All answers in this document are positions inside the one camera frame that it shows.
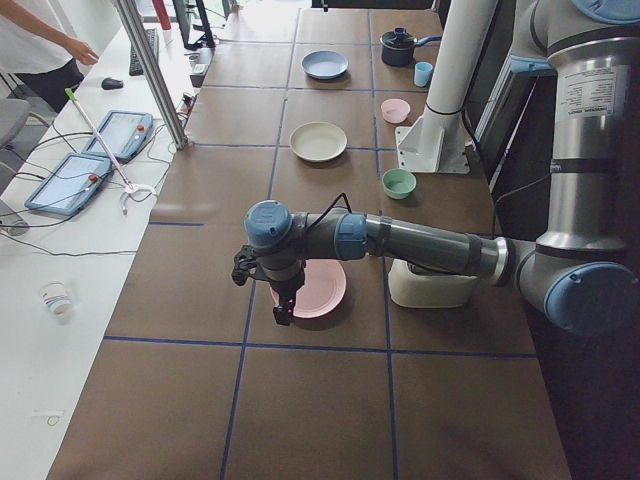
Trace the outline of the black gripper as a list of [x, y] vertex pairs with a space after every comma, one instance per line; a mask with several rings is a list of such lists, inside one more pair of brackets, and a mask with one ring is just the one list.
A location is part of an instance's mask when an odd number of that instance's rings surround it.
[[305, 283], [306, 262], [298, 259], [263, 259], [261, 266], [271, 288], [280, 296], [286, 296], [282, 304], [278, 295], [274, 297], [274, 319], [278, 325], [290, 325], [294, 318], [296, 293]]

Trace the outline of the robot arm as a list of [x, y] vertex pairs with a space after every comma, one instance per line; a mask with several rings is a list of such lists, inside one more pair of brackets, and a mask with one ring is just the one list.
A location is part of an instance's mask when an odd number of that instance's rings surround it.
[[252, 206], [248, 242], [233, 281], [268, 282], [277, 323], [293, 319], [310, 259], [388, 256], [429, 270], [512, 284], [555, 325], [594, 336], [628, 322], [638, 278], [617, 257], [614, 189], [622, 128], [639, 72], [635, 1], [521, 1], [510, 50], [514, 71], [554, 70], [557, 90], [546, 231], [533, 242], [483, 239], [331, 207], [291, 213], [277, 201]]

